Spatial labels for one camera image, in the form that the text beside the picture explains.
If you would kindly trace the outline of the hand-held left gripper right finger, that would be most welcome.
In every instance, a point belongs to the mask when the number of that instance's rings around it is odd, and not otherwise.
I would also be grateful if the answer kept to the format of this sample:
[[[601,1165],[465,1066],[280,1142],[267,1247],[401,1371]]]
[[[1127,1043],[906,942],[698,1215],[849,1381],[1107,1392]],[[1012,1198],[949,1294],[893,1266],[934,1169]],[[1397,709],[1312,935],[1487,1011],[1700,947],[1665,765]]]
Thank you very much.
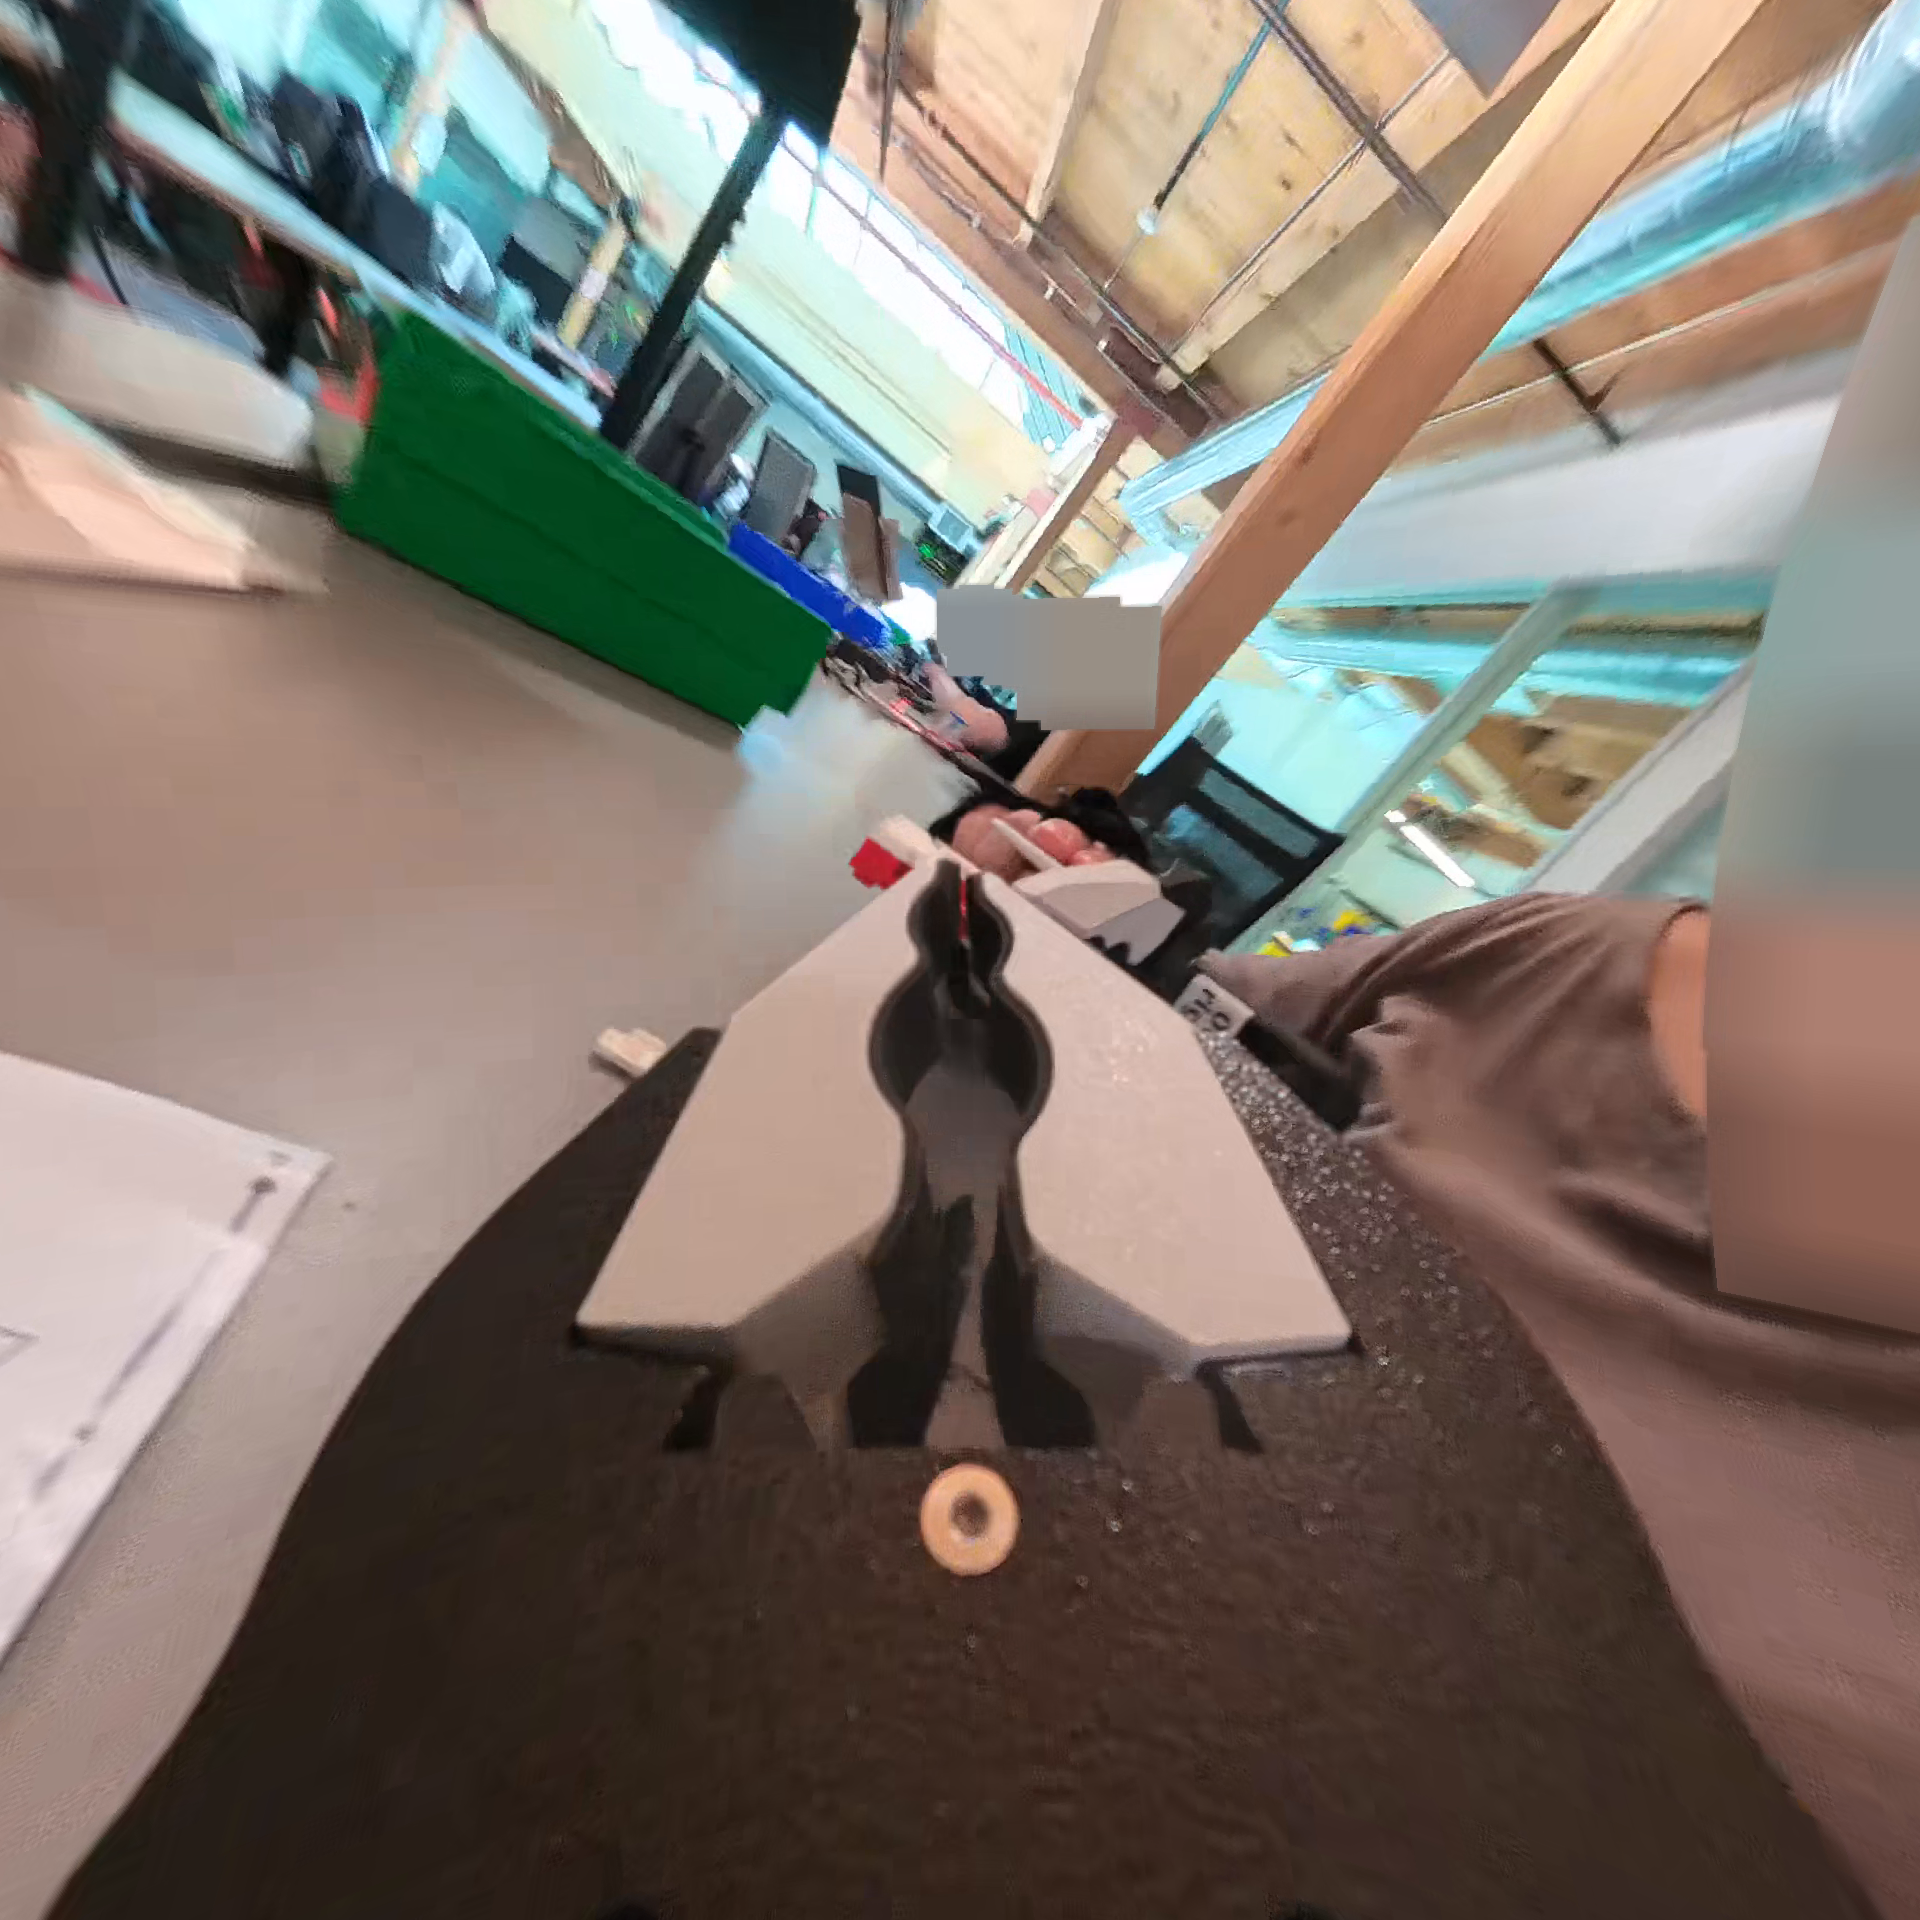
[[[981,1304],[1009,1440],[1258,1450],[1239,1371],[1348,1353],[1346,1310],[1195,1026],[1006,879],[976,907],[1042,1064]]]

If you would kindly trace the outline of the red and white lego assembly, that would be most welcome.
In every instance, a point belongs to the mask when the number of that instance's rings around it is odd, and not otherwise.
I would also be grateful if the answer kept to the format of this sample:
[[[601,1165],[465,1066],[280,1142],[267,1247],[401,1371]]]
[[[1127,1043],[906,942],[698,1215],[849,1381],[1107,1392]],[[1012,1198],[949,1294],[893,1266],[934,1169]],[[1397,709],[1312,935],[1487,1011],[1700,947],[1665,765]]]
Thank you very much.
[[[871,891],[886,891],[924,868],[934,872],[922,937],[924,965],[939,976],[956,1011],[982,1017],[992,1004],[991,962],[981,944],[974,915],[979,889],[966,862],[904,815],[881,819],[849,858],[849,873]]]

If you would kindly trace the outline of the blue plastic bin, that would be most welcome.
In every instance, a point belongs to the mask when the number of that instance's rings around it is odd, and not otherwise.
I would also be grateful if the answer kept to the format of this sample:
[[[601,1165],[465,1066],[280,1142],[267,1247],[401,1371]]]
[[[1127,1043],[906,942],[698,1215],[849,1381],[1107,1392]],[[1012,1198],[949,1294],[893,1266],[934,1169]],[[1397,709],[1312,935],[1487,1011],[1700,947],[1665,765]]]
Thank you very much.
[[[758,573],[829,630],[854,645],[886,653],[896,644],[894,625],[859,602],[846,587],[788,553],[745,522],[733,524],[727,540],[735,559]]]

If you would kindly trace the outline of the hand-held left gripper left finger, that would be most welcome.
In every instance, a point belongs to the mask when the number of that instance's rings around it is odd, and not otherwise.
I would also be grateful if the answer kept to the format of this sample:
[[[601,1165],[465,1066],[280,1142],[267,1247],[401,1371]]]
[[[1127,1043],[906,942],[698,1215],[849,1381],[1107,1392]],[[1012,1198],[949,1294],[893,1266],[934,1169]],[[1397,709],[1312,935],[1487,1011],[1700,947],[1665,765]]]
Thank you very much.
[[[775,1380],[816,1437],[927,1443],[964,1203],[914,1112],[954,1038],[964,873],[919,868],[724,1028],[577,1310],[590,1346]]]

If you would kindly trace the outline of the person's right hand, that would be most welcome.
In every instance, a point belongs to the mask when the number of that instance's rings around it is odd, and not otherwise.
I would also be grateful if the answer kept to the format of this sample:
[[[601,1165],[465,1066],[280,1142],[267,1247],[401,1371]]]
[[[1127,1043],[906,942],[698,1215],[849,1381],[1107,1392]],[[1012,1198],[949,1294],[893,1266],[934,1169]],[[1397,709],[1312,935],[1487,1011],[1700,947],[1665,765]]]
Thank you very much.
[[[951,828],[949,845],[972,868],[1009,884],[1053,865],[1089,868],[1121,856],[1072,819],[996,801],[969,807]]]

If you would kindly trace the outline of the silver ventilation duct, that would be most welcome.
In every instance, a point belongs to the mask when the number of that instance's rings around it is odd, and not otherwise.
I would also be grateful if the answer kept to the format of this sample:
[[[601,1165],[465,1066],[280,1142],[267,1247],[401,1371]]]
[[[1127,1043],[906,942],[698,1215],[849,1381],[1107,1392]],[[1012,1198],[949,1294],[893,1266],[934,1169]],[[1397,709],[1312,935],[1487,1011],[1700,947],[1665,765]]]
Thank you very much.
[[[1794,401],[1861,345],[1918,203],[1918,12],[1629,183],[1378,481],[1607,455]]]

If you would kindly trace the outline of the white lego instruction booklet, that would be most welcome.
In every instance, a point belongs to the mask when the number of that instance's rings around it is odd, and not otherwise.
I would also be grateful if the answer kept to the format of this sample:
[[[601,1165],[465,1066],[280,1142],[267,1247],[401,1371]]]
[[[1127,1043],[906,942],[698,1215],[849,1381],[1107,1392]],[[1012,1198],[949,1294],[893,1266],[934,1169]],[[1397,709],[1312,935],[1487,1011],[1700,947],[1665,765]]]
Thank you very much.
[[[2,1057],[2,1654],[331,1172],[324,1151]]]

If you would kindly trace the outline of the wooden beam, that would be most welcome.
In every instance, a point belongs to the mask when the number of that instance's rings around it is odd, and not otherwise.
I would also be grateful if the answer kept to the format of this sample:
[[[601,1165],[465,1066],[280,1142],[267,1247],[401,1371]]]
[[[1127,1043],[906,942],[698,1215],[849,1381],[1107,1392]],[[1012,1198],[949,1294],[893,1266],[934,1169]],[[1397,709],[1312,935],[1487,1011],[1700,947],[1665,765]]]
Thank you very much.
[[[1158,707],[1142,732],[1053,732],[1016,780],[1028,800],[1119,787],[1237,655],[1394,467],[1417,484],[1474,484],[1577,459],[1583,414],[1533,352],[1555,349],[1630,445],[1669,404],[1776,372],[1861,335],[1916,180],[1838,180],[1792,210],[1819,156],[1758,180],[1740,231],[1686,260],[1640,255],[1589,288],[1550,293],[1529,333],[1512,323],[1577,235],[1607,207],[1682,182],[1694,218],[1729,174],[1772,152],[1767,132],[1822,121],[1905,4],[1566,4],[1516,65],[1500,103],[1449,149],[1397,134],[1423,183],[1452,195],[1417,247],[1414,210],[1356,194],[1304,268],[1232,344],[1265,353],[1292,389],[1170,453],[1127,507],[1144,540],[1188,544],[1162,602]]]

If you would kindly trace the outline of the black metal pole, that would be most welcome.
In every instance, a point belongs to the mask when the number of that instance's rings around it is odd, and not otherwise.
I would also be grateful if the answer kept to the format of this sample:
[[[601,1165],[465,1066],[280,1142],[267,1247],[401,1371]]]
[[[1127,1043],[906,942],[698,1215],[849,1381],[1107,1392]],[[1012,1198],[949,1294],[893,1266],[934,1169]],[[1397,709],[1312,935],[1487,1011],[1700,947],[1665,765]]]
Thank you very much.
[[[678,344],[703,296],[713,268],[731,243],[748,203],[779,149],[788,116],[781,103],[762,101],[748,132],[733,154],[729,170],[709,201],[698,226],[685,246],[685,253],[660,296],[647,329],[625,370],[612,398],[601,416],[601,437],[621,453],[629,453],[653,412],[672,364]]]

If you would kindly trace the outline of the black mesh office chair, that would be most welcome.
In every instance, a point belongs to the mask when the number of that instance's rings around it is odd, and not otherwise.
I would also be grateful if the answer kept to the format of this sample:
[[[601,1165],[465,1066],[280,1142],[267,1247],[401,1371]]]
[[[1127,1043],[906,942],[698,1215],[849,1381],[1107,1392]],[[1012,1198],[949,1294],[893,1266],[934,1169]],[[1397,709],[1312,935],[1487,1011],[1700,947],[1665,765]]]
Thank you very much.
[[[1343,845],[1195,736],[1136,774],[1119,801],[1166,873],[1206,882],[1204,906],[1183,928],[1202,947],[1231,947]]]

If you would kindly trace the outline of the green plastic bin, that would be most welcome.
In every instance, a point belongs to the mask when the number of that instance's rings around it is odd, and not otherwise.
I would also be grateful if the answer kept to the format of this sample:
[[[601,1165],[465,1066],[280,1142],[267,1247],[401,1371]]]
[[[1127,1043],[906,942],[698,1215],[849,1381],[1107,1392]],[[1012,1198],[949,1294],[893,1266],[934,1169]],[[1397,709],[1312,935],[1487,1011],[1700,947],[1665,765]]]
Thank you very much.
[[[350,537],[698,711],[790,711],[835,632],[678,491],[406,314],[375,349]]]

